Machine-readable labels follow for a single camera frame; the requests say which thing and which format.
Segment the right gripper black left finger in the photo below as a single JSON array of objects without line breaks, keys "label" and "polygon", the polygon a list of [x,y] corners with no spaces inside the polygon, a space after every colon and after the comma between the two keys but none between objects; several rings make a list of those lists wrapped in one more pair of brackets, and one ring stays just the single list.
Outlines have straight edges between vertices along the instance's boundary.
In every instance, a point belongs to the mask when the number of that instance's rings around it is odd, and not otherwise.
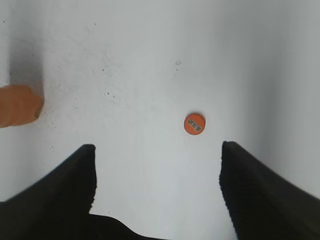
[{"label": "right gripper black left finger", "polygon": [[96,147],[84,144],[0,204],[2,240],[83,240],[97,188]]}]

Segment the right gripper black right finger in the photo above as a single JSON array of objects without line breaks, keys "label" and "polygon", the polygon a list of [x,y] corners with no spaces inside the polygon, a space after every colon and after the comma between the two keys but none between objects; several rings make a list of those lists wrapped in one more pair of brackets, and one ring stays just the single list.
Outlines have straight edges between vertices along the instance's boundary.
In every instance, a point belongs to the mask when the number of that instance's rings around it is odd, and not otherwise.
[{"label": "right gripper black right finger", "polygon": [[222,144],[219,185],[239,240],[320,238],[320,200],[234,141]]}]

